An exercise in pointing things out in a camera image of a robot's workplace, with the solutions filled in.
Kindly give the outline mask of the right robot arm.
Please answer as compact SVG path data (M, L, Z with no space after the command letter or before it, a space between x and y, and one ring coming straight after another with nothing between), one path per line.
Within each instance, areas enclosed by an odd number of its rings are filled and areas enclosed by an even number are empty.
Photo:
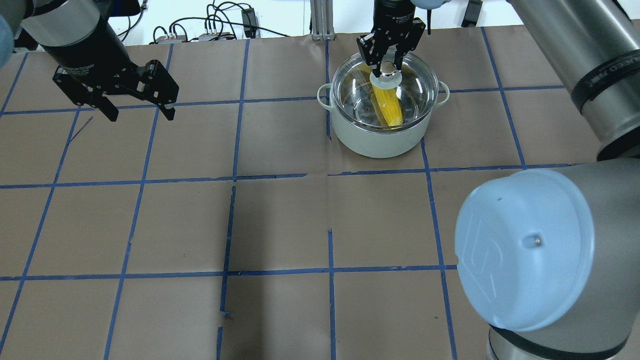
M457 272L489 360L611 360L639 314L639 32L615 0L513 0L601 143L476 187Z

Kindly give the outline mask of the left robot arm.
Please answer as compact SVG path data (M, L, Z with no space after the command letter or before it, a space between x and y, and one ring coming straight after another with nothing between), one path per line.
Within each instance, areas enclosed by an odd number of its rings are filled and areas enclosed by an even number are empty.
M119 110L109 96L128 95L174 119L179 85L157 59L135 64L93 0L3 0L2 64L14 50L18 30L57 62L52 80L73 104L98 109L114 122Z

